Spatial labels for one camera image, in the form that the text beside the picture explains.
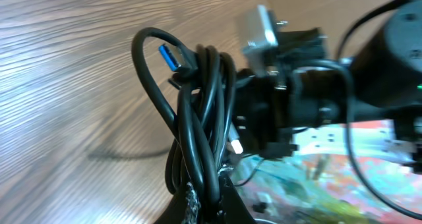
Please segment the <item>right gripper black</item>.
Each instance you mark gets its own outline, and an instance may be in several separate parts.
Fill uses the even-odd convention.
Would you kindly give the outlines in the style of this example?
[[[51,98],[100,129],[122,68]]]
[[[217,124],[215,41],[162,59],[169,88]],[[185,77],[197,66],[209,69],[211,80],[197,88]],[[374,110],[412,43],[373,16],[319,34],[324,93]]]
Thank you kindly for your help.
[[[277,46],[261,49],[237,73],[233,124],[244,154],[283,158],[298,149],[292,136],[300,131],[290,121],[289,97],[293,64],[326,56],[320,28],[276,32]]]

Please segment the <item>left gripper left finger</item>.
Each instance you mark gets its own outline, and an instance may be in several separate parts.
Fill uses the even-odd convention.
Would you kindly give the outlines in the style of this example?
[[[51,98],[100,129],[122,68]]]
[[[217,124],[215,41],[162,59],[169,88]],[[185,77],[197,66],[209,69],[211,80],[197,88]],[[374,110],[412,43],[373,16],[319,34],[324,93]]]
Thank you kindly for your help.
[[[191,182],[179,187],[154,224],[197,224],[201,204]]]

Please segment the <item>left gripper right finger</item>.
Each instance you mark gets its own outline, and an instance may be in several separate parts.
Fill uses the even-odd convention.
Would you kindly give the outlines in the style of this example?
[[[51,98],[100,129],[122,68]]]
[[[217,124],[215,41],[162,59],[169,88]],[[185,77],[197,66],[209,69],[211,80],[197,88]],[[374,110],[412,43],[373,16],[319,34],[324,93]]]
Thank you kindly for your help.
[[[243,203],[229,173],[232,167],[222,167],[218,171],[220,185],[220,202],[218,205],[218,224],[256,224],[255,219],[249,213]]]

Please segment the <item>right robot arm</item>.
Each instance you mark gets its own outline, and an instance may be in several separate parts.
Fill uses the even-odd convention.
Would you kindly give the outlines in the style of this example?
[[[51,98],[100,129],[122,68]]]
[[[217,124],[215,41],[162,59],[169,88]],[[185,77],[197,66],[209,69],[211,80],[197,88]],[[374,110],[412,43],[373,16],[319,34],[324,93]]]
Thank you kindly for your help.
[[[318,28],[283,32],[263,5],[239,18],[249,68],[238,74],[229,145],[266,159],[336,154],[421,163],[421,0],[393,0],[353,57],[326,58]]]

